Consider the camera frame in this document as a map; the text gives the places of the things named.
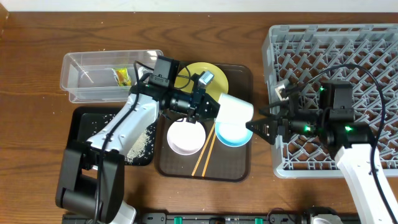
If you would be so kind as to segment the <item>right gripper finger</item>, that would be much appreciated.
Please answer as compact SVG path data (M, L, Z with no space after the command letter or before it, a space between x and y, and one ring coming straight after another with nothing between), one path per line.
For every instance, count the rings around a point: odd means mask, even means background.
M272 110L276 107L279 107L280 109L278 113L274 114L272 113ZM267 117L270 116L284 117L288 116L289 113L290 113L290 106L288 101L278 101L259 109L259 114Z
M278 129L276 119L268 117L256 121L249 121L246 123L246 128L252 131L254 134L257 134L260 138L262 138L269 144L275 144Z

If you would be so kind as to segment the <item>pale green cup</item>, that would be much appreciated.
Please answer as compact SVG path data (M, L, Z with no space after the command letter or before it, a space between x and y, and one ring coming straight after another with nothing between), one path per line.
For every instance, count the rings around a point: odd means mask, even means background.
M251 103L225 93L220 95L218 103L217 123L242 124L252 120L254 107Z

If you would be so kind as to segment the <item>yellow plate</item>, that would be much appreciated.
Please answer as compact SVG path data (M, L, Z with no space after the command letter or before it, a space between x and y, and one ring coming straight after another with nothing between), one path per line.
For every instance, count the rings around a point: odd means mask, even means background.
M189 70L191 76L194 74L200 75L202 72L206 71L211 72L215 76L211 83L205 88L206 93L214 100L218 101L222 93L227 94L229 84L226 75L219 67L207 62L195 62L183 67L175 80L175 87L182 87L188 83L189 74L187 70Z

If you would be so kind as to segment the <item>pink bowl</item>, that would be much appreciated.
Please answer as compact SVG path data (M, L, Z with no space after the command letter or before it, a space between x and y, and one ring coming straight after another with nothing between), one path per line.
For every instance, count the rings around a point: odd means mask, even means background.
M198 152L206 141L204 126L199 123L176 121L172 123L167 131L167 142L169 147L177 154L189 156Z

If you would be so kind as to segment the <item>blue bowl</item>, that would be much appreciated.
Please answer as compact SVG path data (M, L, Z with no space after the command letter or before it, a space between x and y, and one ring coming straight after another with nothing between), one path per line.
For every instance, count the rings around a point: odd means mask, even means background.
M215 133L217 138L226 146L240 147L252 138L252 131L245 124L216 123Z

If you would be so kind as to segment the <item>wooden chopstick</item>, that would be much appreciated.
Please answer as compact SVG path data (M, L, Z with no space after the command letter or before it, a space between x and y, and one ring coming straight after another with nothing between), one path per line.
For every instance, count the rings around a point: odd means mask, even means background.
M210 161L210 157L211 157L211 154L212 154L212 151L213 151L215 140L216 140L216 134L214 133L213 138L211 140L210 147L209 147L208 155L206 157L205 166L204 166L202 174L201 174L202 177L204 177L205 174L206 174L206 171L207 171L207 168L208 168L208 164L209 164L209 161Z
M202 159L202 157L203 157L203 154L204 154L205 149L206 149L206 147L207 147L207 145L208 145L208 142L209 142L209 140L210 140L210 137L211 137L211 135L213 134L214 129L215 129L215 123L213 123L213 125L212 125L212 127L211 127L211 129L210 129L210 132L208 133L208 135L207 135L207 137L206 137L205 143L204 143L204 145L203 145L203 147L202 147L202 149L201 149L201 151L200 151L200 155L199 155L199 157L198 157L198 159L197 159L197 162L196 162L196 164L195 164L195 166L194 166L194 168L193 168L193 171L192 171L192 173L191 173L191 176L194 176L194 175L195 175L195 173L196 173L196 171L197 171L197 169L198 169L198 166L200 165L200 161L201 161L201 159Z

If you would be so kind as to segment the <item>pile of rice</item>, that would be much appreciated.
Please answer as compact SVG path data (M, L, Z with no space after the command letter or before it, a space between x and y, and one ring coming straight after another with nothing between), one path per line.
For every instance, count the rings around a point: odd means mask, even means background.
M127 166L147 166L154 157L157 123L154 122L139 136L125 157Z

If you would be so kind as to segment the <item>green snack wrapper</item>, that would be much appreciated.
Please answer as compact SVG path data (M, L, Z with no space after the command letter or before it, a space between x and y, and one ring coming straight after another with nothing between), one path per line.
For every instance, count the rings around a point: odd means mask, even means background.
M131 86L127 68L113 68L114 78L119 86Z

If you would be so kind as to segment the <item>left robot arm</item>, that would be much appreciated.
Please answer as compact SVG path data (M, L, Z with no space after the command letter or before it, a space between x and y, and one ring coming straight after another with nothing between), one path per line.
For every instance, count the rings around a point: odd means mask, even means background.
M162 110L180 113L194 123L217 117L220 104L205 90L210 71L188 74L192 91L175 86L180 62L157 57L155 66L136 75L126 104L86 142L67 144L55 194L58 207L79 213L92 223L133 223L136 209L124 202L125 157Z

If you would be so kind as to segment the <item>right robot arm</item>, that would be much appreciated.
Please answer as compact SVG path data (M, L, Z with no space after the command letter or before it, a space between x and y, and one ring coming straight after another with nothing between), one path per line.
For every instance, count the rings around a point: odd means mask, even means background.
M353 87L348 81L326 80L320 85L318 111L297 108L298 92L293 87L281 90L287 97L278 106L279 113L263 111L265 116L249 121L246 128L269 144L278 136L284 142L293 135L318 138L350 189L361 223L397 223L397 200L384 174L378 134L370 125L354 121Z

